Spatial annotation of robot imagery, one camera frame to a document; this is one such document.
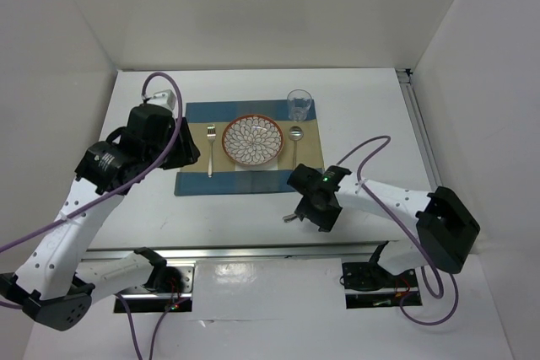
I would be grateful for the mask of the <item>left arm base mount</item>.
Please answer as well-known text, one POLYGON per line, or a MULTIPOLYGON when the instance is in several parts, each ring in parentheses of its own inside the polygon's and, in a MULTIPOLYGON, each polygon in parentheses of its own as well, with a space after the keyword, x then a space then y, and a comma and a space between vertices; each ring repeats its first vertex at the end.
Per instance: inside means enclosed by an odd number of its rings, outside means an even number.
POLYGON ((135 286, 120 292, 133 314, 160 314, 192 311, 195 276, 193 261, 170 261, 157 287, 135 286))

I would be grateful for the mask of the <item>floral patterned ceramic plate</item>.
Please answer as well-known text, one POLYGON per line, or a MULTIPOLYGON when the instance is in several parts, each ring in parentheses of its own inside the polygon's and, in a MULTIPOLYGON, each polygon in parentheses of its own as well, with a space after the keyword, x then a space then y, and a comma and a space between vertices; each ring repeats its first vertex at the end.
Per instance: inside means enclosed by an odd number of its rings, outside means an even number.
POLYGON ((274 160, 284 146, 284 134, 273 119, 251 114, 240 116, 224 129, 222 148, 240 166, 259 166, 274 160))

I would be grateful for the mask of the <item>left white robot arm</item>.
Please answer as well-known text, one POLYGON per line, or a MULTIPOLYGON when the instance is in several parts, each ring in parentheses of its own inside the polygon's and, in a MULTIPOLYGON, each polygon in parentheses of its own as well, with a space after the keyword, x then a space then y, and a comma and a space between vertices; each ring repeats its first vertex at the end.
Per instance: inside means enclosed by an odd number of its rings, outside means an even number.
POLYGON ((129 192, 130 180, 164 154, 161 169, 195 164, 200 156, 188 122, 157 105, 132 108, 128 123, 90 146, 54 228, 15 272, 1 275, 1 294, 21 306, 34 322, 64 331, 74 327, 92 304, 141 286, 169 293, 181 274, 147 247, 120 260, 89 269, 79 263, 104 221, 129 192))

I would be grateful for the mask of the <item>blue beige checked placemat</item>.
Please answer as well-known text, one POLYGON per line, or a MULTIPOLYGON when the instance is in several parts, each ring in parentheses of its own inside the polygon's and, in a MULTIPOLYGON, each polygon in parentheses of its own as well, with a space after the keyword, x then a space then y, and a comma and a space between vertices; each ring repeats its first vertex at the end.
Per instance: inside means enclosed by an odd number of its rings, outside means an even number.
POLYGON ((285 99, 190 102, 186 105, 185 117, 200 157, 196 164, 177 172, 175 196, 265 194, 293 190, 287 185, 293 171, 293 142, 289 139, 288 132, 295 123, 289 119, 285 99), (234 163, 222 148, 225 127, 234 119, 250 114, 273 119, 284 136, 282 152, 276 159, 251 168, 234 163), (216 126, 217 133, 213 145, 212 178, 208 178, 207 126, 210 124, 216 126))

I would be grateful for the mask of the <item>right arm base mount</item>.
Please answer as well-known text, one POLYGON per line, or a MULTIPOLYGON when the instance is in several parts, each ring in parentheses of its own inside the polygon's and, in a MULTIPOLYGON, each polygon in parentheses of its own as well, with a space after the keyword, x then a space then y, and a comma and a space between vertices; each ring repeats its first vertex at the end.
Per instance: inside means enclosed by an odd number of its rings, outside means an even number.
POLYGON ((422 306, 415 270, 393 276, 369 262, 345 262, 339 283, 344 289, 347 309, 381 309, 422 306))

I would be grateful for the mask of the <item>silver spoon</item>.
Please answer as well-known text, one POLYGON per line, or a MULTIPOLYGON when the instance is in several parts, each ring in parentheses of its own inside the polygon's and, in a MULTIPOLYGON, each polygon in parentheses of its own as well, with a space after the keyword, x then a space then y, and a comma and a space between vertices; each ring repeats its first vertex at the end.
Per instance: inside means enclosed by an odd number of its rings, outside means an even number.
POLYGON ((299 126, 289 128, 289 139, 293 142, 293 169, 297 166, 298 142, 303 138, 304 132, 299 126))

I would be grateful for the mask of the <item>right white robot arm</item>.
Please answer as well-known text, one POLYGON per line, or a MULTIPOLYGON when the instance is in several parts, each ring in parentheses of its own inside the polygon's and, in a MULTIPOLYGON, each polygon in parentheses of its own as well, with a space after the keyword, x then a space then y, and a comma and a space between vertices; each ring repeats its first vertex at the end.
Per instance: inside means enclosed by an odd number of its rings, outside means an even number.
POLYGON ((294 215, 309 220, 321 232, 330 232, 347 213, 359 211, 398 225, 405 238, 383 244, 368 266, 370 280, 378 286, 421 266, 460 273, 480 232, 457 194, 443 186, 415 191, 355 180, 350 169, 335 165, 322 173, 303 164, 287 184, 301 194, 294 215))

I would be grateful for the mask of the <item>silver table knife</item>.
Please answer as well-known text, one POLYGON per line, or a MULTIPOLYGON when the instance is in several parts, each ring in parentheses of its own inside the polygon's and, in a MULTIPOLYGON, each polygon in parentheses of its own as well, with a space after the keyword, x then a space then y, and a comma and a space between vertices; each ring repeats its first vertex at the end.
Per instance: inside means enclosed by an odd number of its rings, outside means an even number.
POLYGON ((294 221, 296 218, 297 218, 297 215, 293 213, 293 214, 283 216, 282 220, 285 223, 290 223, 290 222, 294 221))

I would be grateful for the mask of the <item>silver fork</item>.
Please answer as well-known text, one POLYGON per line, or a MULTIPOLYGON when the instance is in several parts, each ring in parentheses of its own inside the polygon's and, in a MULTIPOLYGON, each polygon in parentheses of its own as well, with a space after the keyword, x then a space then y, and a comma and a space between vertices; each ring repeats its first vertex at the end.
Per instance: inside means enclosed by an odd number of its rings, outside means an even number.
POLYGON ((210 124, 207 126, 207 139, 208 139, 208 178, 213 177, 213 145, 216 140, 216 126, 214 124, 210 124))

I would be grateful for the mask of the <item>clear drinking glass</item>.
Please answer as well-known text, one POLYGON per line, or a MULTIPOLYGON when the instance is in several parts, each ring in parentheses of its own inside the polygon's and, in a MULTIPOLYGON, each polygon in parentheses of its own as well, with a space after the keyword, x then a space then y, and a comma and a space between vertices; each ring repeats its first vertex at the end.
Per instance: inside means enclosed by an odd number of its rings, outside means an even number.
POLYGON ((312 104, 311 94, 303 89, 294 89, 287 96, 287 104, 291 121, 305 121, 312 104))

